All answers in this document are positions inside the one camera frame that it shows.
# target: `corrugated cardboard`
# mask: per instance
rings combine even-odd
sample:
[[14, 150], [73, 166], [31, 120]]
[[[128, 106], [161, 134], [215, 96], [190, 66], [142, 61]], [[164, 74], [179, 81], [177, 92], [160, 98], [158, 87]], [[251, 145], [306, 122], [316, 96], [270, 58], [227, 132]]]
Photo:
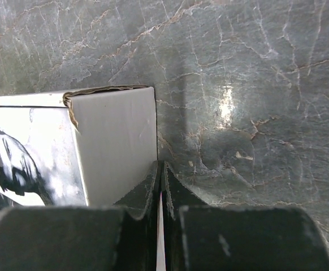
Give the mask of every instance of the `corrugated cardboard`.
[[24, 206], [113, 204], [157, 159], [154, 89], [0, 97], [0, 193]]

